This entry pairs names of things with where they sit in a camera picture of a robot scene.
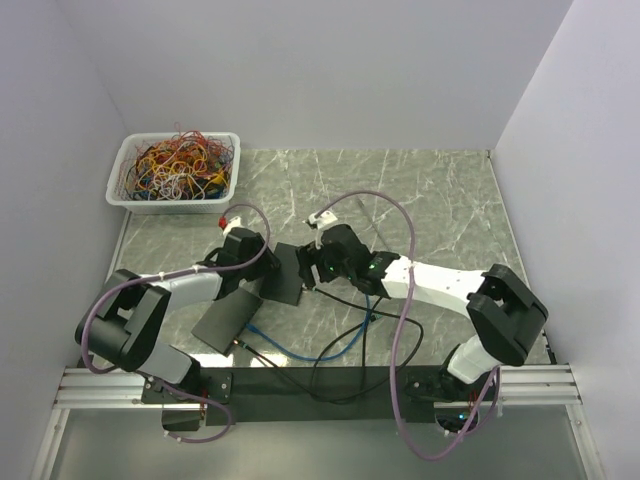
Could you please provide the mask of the black network switch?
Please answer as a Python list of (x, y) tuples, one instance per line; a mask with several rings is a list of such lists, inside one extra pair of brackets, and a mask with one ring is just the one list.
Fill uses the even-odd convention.
[(296, 247), (278, 242), (274, 254), (280, 266), (264, 277), (259, 296), (263, 300), (297, 306), (303, 290), (303, 282), (299, 276)]
[(252, 320), (263, 301), (240, 288), (212, 303), (191, 333), (217, 353), (227, 357), (234, 340)]

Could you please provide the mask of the black ethernet cable short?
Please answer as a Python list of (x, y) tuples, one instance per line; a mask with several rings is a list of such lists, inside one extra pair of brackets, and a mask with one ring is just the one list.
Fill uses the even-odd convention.
[(314, 361), (312, 369), (311, 369), (311, 376), (309, 379), (309, 390), (310, 390), (310, 396), (318, 402), (321, 403), (330, 403), (330, 404), (334, 404), (334, 405), (346, 405), (348, 403), (354, 402), (359, 398), (363, 398), (366, 395), (368, 395), (370, 392), (374, 391), (375, 389), (379, 388), (384, 382), (385, 380), (382, 379), (379, 383), (374, 383), (374, 384), (370, 384), (367, 385), (366, 384), (366, 380), (367, 380), (367, 366), (366, 366), (366, 346), (367, 346), (367, 332), (368, 332), (368, 328), (371, 322), (375, 322), (380, 315), (378, 315), (375, 311), (375, 308), (377, 307), (377, 305), (380, 303), (380, 301), (382, 300), (381, 297), (379, 297), (374, 304), (371, 304), (371, 301), (369, 299), (368, 296), (365, 297), (365, 303), (366, 306), (365, 307), (360, 307), (359, 305), (356, 305), (355, 303), (340, 299), (339, 297), (330, 294), (328, 292), (325, 292), (323, 290), (320, 290), (318, 288), (314, 288), (313, 289), (314, 292), (320, 293), (328, 298), (330, 298), (331, 300), (337, 301), (341, 304), (347, 305), (349, 307), (353, 307), (356, 309), (360, 309), (363, 310), (365, 312), (365, 319), (363, 320), (363, 322), (360, 324), (360, 326), (358, 327), (359, 333), (358, 336), (362, 336), (363, 340), (362, 340), (362, 351), (361, 351), (361, 365), (360, 365), (360, 387), (359, 389), (352, 394), (348, 394), (346, 396), (342, 396), (342, 397), (327, 397), (327, 396), (322, 396), (318, 391), (316, 391), (314, 389), (315, 385), (316, 385), (316, 375), (317, 375), (317, 370), (318, 370), (318, 364), (320, 363), (321, 360), (324, 359), (325, 354), (339, 341), (341, 340), (343, 337), (345, 337), (348, 333), (351, 333), (352, 331), (356, 330), (356, 327), (353, 327), (351, 330), (348, 330), (346, 332), (344, 332), (343, 334), (340, 334), (338, 337), (336, 337), (334, 340), (332, 340), (319, 354), (318, 358)]

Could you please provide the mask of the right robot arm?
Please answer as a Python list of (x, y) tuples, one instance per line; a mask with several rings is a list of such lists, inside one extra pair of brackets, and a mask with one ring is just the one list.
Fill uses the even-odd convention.
[(468, 318), (474, 335), (449, 353), (431, 383), (444, 401), (465, 397), (495, 367), (524, 365), (548, 319), (544, 304), (505, 265), (468, 271), (411, 262), (369, 250), (346, 224), (298, 247), (296, 257), (308, 288), (343, 278), (366, 295), (411, 297)]

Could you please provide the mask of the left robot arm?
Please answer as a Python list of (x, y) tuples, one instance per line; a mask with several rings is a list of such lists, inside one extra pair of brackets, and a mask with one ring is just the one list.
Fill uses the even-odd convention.
[(200, 363), (158, 340), (166, 315), (191, 304), (218, 302), (241, 283), (280, 266), (260, 233), (233, 227), (221, 246), (187, 269), (155, 275), (115, 271), (75, 332), (84, 366), (94, 374), (115, 369), (142, 373), (164, 382), (180, 402), (201, 396)]

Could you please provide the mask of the white plastic basket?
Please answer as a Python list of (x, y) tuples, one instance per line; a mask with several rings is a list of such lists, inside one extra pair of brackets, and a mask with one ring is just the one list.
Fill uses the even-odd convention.
[(105, 193), (133, 214), (209, 214), (229, 206), (241, 146), (230, 132), (138, 133), (123, 141)]

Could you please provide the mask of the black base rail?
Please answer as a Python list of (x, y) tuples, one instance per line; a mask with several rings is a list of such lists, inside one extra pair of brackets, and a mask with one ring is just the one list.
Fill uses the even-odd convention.
[[(228, 406), (236, 422), (392, 420), (389, 368), (228, 367), (205, 368), (211, 397)], [(433, 365), (408, 365), (396, 373), (397, 400), (407, 423), (433, 423), (438, 403), (467, 406), (495, 394), (487, 373), (473, 384), (449, 380)]]

